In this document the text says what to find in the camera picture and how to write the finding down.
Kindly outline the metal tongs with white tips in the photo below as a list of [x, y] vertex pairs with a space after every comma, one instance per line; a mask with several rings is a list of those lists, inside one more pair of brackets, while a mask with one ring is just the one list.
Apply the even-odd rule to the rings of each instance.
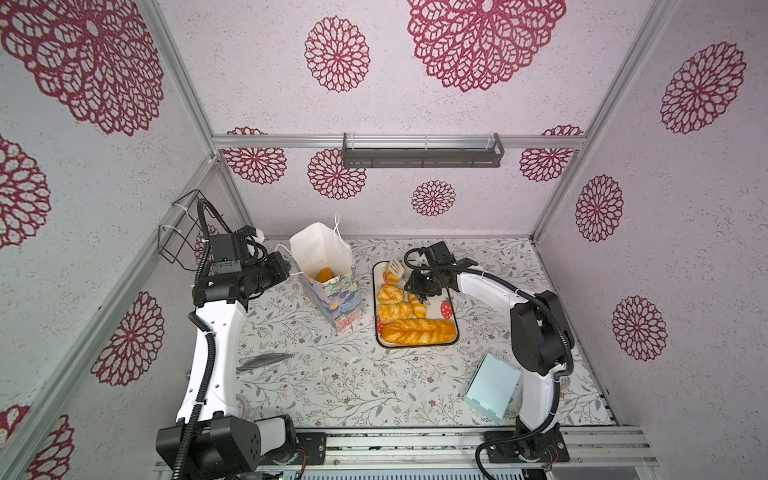
[[404, 265], [397, 259], [392, 259], [387, 263], [387, 269], [393, 274], [399, 276], [401, 280], [403, 279], [405, 275], [405, 267]]

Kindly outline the small bread roll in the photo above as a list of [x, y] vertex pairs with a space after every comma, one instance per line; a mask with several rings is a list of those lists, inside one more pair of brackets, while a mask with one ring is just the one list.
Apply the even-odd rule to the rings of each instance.
[[383, 274], [383, 279], [387, 284], [397, 284], [401, 281], [401, 278], [389, 270], [386, 270]]

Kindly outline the knotted bread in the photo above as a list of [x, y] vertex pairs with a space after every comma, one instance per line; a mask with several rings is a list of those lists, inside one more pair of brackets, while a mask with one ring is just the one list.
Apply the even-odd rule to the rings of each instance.
[[396, 284], [382, 284], [377, 294], [377, 302], [382, 305], [401, 303], [404, 298], [404, 291]]

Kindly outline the croissant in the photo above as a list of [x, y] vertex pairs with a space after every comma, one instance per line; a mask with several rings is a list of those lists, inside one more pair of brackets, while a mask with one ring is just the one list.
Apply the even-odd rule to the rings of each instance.
[[320, 283], [326, 283], [326, 282], [330, 281], [331, 279], [333, 279], [334, 277], [335, 277], [335, 275], [334, 275], [333, 271], [329, 267], [326, 267], [326, 268], [321, 269], [318, 272], [317, 277], [316, 277], [316, 281], [320, 282]]

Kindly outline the floral paper bag white interior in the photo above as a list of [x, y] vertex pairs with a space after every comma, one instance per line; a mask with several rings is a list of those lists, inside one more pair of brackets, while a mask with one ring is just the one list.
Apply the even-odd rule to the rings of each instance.
[[294, 234], [287, 247], [278, 245], [298, 268], [292, 276], [299, 278], [311, 303], [337, 332], [358, 321], [364, 310], [356, 262], [341, 235], [340, 220], [336, 213], [332, 227], [316, 222]]

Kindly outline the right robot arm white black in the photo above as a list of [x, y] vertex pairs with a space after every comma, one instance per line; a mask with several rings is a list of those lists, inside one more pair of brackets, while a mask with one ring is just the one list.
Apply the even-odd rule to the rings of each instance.
[[411, 270], [406, 290], [428, 296], [444, 289], [471, 296], [510, 320], [512, 353], [522, 367], [522, 404], [512, 434], [489, 433], [475, 449], [483, 476], [482, 455], [492, 460], [544, 462], [552, 467], [570, 455], [555, 417], [562, 380], [573, 373], [574, 339], [558, 296], [546, 290], [533, 294], [480, 268], [471, 259], [458, 260], [443, 241], [408, 250], [404, 264]]

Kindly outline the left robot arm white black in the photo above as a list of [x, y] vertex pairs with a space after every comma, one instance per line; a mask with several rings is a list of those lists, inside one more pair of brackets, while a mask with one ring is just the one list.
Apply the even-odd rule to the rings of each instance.
[[194, 358], [175, 423], [158, 431], [156, 451], [175, 479], [235, 479], [299, 449], [289, 416], [252, 422], [236, 405], [236, 350], [249, 303], [288, 280], [290, 266], [267, 251], [254, 227], [213, 235], [208, 220], [221, 222], [221, 214], [205, 198], [196, 209], [203, 253], [188, 315], [197, 329]]

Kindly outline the flaky pastry bread left front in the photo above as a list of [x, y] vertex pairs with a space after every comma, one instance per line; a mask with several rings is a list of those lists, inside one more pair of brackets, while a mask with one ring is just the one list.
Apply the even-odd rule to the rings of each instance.
[[413, 305], [408, 302], [381, 304], [378, 307], [378, 320], [383, 324], [398, 320], [407, 320], [412, 317]]

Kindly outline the long braided bread loaf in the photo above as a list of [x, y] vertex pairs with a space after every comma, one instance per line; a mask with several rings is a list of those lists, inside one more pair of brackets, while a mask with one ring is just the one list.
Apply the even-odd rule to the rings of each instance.
[[449, 320], [407, 319], [384, 324], [381, 338], [395, 345], [424, 346], [453, 342], [458, 336], [456, 325]]

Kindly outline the white tray with black rim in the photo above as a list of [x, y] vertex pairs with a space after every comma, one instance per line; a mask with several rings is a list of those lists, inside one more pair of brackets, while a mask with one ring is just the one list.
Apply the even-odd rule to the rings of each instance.
[[372, 267], [375, 337], [389, 349], [455, 344], [459, 327], [450, 293], [420, 297], [405, 289], [410, 276], [406, 267], [392, 273], [387, 261]]

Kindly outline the mint green box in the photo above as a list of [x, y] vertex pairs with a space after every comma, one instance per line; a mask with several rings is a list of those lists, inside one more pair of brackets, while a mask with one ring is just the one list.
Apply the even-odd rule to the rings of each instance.
[[491, 421], [501, 422], [520, 377], [517, 367], [487, 353], [469, 383], [464, 403]]

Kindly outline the tape roll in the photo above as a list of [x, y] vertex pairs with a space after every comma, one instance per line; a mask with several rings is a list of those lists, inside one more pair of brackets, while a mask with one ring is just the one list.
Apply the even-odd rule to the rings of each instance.
[[244, 420], [250, 419], [250, 403], [248, 399], [240, 394], [236, 395], [237, 415]]

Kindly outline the black wall shelf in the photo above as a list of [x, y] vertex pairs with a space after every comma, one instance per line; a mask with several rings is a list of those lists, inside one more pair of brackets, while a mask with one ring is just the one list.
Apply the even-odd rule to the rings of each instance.
[[344, 135], [341, 158], [350, 169], [464, 169], [499, 168], [505, 148], [497, 134], [482, 146], [358, 147]]

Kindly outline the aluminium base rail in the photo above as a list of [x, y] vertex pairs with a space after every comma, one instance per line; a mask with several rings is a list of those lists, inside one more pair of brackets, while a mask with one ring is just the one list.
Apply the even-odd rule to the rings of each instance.
[[220, 419], [192, 441], [186, 479], [654, 478], [659, 463], [637, 427], [562, 427], [525, 456], [504, 428], [300, 429], [271, 449]]

